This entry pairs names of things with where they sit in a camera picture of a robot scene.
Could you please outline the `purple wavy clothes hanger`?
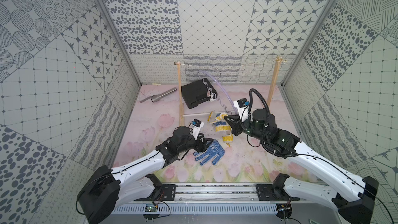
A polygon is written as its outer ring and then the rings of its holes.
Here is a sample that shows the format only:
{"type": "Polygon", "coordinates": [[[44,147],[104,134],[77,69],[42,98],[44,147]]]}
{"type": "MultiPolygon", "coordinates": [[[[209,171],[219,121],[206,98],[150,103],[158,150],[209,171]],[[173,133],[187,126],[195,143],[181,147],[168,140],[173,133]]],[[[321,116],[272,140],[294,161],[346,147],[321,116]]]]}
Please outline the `purple wavy clothes hanger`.
{"type": "Polygon", "coordinates": [[[238,110],[235,107],[231,96],[227,92],[226,88],[218,81],[218,79],[215,76],[213,76],[210,72],[204,71],[202,69],[198,70],[198,74],[206,75],[212,81],[215,88],[217,89],[218,98],[220,98],[220,94],[223,94],[231,106],[231,112],[234,112],[234,114],[238,114],[238,110]]]}

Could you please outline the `yellow dotted work glove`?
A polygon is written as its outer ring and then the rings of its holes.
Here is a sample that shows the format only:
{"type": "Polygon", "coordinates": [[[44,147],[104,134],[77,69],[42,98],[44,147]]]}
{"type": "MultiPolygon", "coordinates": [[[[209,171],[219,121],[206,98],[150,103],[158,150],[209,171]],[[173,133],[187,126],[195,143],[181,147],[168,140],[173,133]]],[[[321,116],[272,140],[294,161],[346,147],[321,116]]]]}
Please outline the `yellow dotted work glove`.
{"type": "Polygon", "coordinates": [[[217,114],[215,112],[211,112],[207,118],[207,122],[213,125],[216,132],[223,134],[222,142],[226,144],[228,147],[230,147],[231,144],[233,143],[233,135],[231,132],[231,127],[226,121],[215,123],[216,115],[217,114]]]}

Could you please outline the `white clothes peg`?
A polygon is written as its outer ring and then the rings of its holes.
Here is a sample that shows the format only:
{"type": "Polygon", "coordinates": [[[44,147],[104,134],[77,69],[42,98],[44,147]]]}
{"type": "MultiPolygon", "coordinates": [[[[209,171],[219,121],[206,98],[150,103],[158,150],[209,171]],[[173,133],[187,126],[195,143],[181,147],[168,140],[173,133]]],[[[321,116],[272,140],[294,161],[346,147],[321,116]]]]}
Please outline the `white clothes peg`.
{"type": "Polygon", "coordinates": [[[208,89],[209,101],[213,102],[217,99],[217,94],[213,92],[212,88],[208,89]]]}

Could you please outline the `blue dotted glove with logo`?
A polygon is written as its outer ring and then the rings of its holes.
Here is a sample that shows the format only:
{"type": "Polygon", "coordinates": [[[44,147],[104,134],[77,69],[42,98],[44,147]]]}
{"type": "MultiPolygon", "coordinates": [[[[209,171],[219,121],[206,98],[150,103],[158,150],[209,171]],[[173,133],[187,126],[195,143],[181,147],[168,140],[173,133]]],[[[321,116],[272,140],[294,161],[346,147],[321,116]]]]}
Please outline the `blue dotted glove with logo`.
{"type": "Polygon", "coordinates": [[[219,122],[225,122],[225,117],[227,116],[228,114],[227,113],[219,113],[219,114],[217,114],[216,115],[216,118],[215,118],[215,123],[219,123],[219,122]]]}

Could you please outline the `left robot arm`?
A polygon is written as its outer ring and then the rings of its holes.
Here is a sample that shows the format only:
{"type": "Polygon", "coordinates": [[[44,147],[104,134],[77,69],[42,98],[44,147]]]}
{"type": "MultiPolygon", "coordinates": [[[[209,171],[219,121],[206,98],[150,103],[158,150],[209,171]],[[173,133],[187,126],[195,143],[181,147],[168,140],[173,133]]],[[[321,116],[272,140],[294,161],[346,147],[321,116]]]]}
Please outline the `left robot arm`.
{"type": "Polygon", "coordinates": [[[173,135],[148,155],[120,167],[99,167],[77,195],[76,210],[90,224],[99,224],[116,207],[136,200],[161,202],[166,196],[163,184],[155,176],[190,150],[205,152],[214,139],[195,133],[186,126],[177,127],[173,135]]]}

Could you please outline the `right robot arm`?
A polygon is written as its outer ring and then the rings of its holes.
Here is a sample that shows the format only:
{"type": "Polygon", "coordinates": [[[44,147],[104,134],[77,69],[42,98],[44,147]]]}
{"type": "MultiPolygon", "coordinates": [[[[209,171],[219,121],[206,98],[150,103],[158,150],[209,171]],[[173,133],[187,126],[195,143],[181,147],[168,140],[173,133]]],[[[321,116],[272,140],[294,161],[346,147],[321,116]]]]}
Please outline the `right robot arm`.
{"type": "Polygon", "coordinates": [[[246,134],[259,140],[268,153],[292,161],[325,182],[318,185],[279,173],[268,190],[279,201],[309,200],[326,206],[351,224],[369,224],[375,207],[379,182],[362,178],[330,162],[289,131],[280,129],[275,117],[266,110],[255,110],[252,116],[242,110],[224,120],[235,136],[246,134]]]}

